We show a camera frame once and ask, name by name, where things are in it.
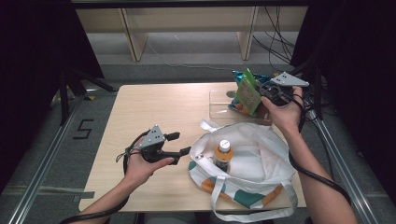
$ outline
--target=white tote bag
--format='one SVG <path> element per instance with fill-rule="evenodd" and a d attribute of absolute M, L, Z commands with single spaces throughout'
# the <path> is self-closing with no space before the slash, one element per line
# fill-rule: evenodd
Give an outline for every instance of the white tote bag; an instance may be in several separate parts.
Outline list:
<path fill-rule="evenodd" d="M 208 130 L 191 146 L 190 176 L 199 188 L 211 192 L 211 207 L 225 221 L 254 222 L 291 216 L 297 207 L 297 195 L 291 184 L 294 168 L 289 162 L 289 148 L 269 126 L 237 123 L 219 127 L 203 120 Z M 214 162 L 214 148 L 228 140 L 234 150 L 229 172 L 223 172 Z M 284 189 L 291 207 L 265 210 Z M 219 196 L 234 200 L 250 209 L 262 211 L 249 215 L 222 215 L 216 211 Z"/>

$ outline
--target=person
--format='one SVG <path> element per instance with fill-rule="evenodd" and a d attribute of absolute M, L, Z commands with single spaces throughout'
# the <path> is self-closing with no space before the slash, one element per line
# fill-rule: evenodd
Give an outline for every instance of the person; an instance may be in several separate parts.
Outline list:
<path fill-rule="evenodd" d="M 294 100 L 302 105 L 303 90 L 299 87 L 293 87 L 293 94 Z M 283 133 L 294 160 L 305 170 L 331 179 L 300 135 L 298 125 L 302 112 L 301 108 L 295 103 L 277 106 L 266 97 L 262 97 L 262 103 L 269 110 L 275 126 Z M 172 161 L 172 158 L 167 158 L 148 163 L 139 154 L 131 155 L 126 175 L 121 182 L 80 214 L 95 213 L 115 207 L 140 185 L 144 184 L 156 170 L 163 168 Z M 358 223 L 347 199 L 341 193 L 304 173 L 299 173 L 299 175 L 306 206 L 313 223 Z M 108 217 L 102 217 L 76 223 L 105 223 L 107 219 Z"/>

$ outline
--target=bottle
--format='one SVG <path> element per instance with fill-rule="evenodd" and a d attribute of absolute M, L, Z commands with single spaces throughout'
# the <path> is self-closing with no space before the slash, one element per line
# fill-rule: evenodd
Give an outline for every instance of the bottle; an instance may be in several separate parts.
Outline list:
<path fill-rule="evenodd" d="M 215 164 L 224 172 L 229 171 L 229 163 L 233 158 L 233 148 L 227 140 L 221 140 L 215 148 Z"/>

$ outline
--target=forearm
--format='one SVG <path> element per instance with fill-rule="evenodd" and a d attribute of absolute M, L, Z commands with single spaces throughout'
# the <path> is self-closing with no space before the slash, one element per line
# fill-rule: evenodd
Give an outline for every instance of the forearm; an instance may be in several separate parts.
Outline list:
<path fill-rule="evenodd" d="M 94 202 L 86 209 L 84 209 L 81 213 L 79 213 L 79 215 L 104 212 L 106 210 L 112 209 L 118 206 L 120 203 L 122 203 L 137 187 L 138 186 L 136 184 L 130 181 L 125 181 L 123 179 L 116 187 L 114 187 L 112 190 L 110 190 L 108 193 L 106 193 L 96 202 Z M 105 223 L 107 219 L 108 217 L 101 217 L 101 218 L 89 219 L 75 223 L 99 224 L 99 223 Z"/>
<path fill-rule="evenodd" d="M 332 180 L 296 128 L 282 130 L 282 133 L 290 147 L 291 156 L 300 166 L 316 175 Z M 357 223 L 350 205 L 341 193 L 303 173 L 299 174 L 305 201 L 315 224 Z"/>

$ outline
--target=light wood tabletop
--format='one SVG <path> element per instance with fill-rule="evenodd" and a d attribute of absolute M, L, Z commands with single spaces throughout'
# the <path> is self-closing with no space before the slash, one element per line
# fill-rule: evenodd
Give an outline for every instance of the light wood tabletop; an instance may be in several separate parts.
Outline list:
<path fill-rule="evenodd" d="M 79 209 L 83 210 L 120 182 L 123 177 L 122 160 L 116 162 L 117 156 L 124 152 L 139 134 L 151 129 L 155 124 L 159 125 L 163 133 L 180 132 L 177 140 L 166 141 L 163 146 L 164 151 L 179 152 L 184 147 L 190 147 L 206 133 L 200 127 L 202 119 L 210 119 L 219 125 L 241 121 L 238 117 L 217 119 L 218 109 L 209 106 L 209 103 L 217 107 L 222 106 L 220 101 L 215 102 L 218 99 L 209 99 L 214 92 L 225 94 L 236 89 L 234 82 L 122 86 L 113 105 L 85 188 L 85 191 L 93 191 L 94 197 L 82 199 Z M 227 112 L 226 110 L 225 105 L 219 111 Z M 156 171 L 148 182 L 131 194 L 129 202 L 121 211 L 210 211 L 210 194 L 199 189 L 190 178 L 188 170 L 190 161 L 190 155 L 187 155 L 180 159 L 178 165 L 169 165 Z M 293 177 L 292 184 L 298 196 L 298 206 L 305 207 L 297 173 Z M 290 202 L 282 190 L 267 208 L 285 206 L 290 206 Z M 222 198 L 219 198 L 218 209 L 246 210 L 242 205 Z"/>

